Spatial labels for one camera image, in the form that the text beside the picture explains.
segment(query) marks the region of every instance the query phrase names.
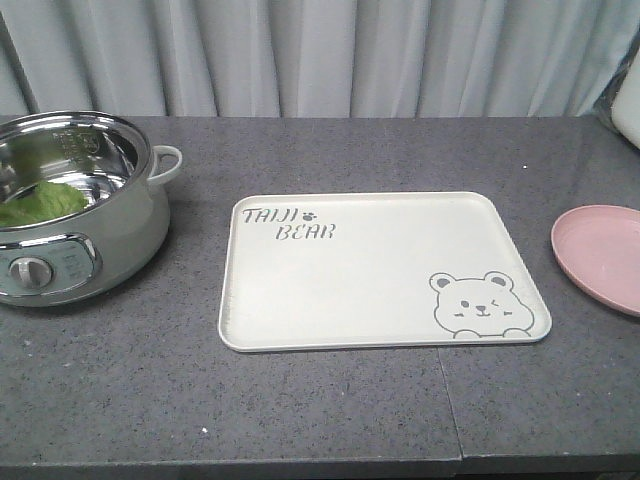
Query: rectangular tray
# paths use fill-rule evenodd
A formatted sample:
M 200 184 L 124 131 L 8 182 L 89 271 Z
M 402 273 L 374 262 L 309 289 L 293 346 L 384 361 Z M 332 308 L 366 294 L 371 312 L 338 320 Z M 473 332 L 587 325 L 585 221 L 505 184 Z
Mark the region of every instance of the rectangular tray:
M 245 352 L 534 342 L 551 316 L 472 192 L 248 197 L 218 331 Z

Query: table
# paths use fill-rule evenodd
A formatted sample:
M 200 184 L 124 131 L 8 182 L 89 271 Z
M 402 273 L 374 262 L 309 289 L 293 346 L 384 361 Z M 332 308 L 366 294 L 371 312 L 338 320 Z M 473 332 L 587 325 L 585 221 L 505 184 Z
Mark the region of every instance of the table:
M 131 120 L 184 153 L 167 186 L 170 232 L 106 294 L 0 307 L 1 478 L 640 470 L 640 322 L 578 290 L 549 240 L 572 207 L 640 208 L 640 155 L 596 118 Z M 494 202 L 545 299 L 543 341 L 275 354 L 222 344 L 238 200 L 466 190 Z

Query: white curtain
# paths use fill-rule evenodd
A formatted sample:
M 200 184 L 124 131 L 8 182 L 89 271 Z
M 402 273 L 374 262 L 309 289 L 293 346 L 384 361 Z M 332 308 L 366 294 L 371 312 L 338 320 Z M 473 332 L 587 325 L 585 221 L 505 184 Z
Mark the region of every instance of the white curtain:
M 638 0 L 0 0 L 0 114 L 581 115 Z

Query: lettuce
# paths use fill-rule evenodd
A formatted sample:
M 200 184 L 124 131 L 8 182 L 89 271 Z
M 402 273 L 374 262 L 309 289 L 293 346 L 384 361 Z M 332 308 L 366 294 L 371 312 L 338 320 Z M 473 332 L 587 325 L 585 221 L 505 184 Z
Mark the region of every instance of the lettuce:
M 40 182 L 29 195 L 0 204 L 0 227 L 53 220 L 79 212 L 87 204 L 82 192 L 70 185 Z

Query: bear cartoon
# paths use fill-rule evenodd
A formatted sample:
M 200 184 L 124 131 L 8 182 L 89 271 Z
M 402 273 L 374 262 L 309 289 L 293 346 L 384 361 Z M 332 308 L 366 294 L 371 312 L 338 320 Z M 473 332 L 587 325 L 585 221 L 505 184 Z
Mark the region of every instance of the bear cartoon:
M 513 280 L 501 272 L 484 278 L 456 279 L 436 273 L 429 284 L 437 293 L 436 322 L 453 338 L 527 338 L 534 316 L 513 293 Z

